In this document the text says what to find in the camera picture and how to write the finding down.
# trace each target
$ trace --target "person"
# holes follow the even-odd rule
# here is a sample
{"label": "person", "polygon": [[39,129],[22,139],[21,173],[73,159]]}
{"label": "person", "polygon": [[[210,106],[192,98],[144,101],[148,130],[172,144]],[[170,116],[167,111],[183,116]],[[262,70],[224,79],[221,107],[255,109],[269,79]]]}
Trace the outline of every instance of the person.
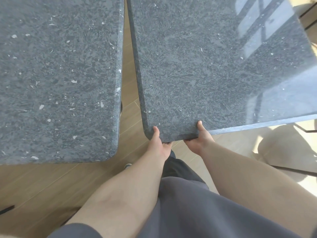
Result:
{"label": "person", "polygon": [[316,237],[317,198],[279,170],[216,144],[197,124],[185,140],[219,194],[162,143],[106,181],[49,238]]}

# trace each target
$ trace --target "gray granite countertop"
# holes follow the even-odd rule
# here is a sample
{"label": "gray granite countertop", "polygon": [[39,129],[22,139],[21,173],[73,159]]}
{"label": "gray granite countertop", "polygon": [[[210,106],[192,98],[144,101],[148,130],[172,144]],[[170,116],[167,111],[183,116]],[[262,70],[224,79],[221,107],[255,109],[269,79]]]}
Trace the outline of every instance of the gray granite countertop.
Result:
{"label": "gray granite countertop", "polygon": [[112,157],[124,0],[0,1],[0,164]]}
{"label": "gray granite countertop", "polygon": [[145,135],[317,118],[317,60],[288,0],[127,0]]}

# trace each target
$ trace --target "forearm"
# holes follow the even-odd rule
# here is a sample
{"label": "forearm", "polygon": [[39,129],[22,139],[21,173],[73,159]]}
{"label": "forearm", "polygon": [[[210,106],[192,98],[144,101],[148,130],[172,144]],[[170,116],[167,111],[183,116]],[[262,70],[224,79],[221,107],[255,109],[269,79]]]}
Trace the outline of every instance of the forearm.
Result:
{"label": "forearm", "polygon": [[317,199],[267,164],[211,142],[201,157],[220,195],[309,237],[317,225]]}
{"label": "forearm", "polygon": [[136,236],[156,204],[163,165],[160,157],[145,153],[106,181],[69,223],[88,224],[103,237]]}

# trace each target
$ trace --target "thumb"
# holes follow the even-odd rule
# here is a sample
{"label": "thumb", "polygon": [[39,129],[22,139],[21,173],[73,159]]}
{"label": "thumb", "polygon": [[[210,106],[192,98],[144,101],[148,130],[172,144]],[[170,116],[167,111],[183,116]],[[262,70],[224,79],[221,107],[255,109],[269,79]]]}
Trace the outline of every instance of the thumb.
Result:
{"label": "thumb", "polygon": [[206,129],[203,126],[203,122],[202,121],[198,121],[197,123],[197,128],[199,131],[205,131]]}
{"label": "thumb", "polygon": [[159,128],[156,126],[153,126],[153,130],[154,130],[154,134],[153,134],[153,138],[159,138]]}

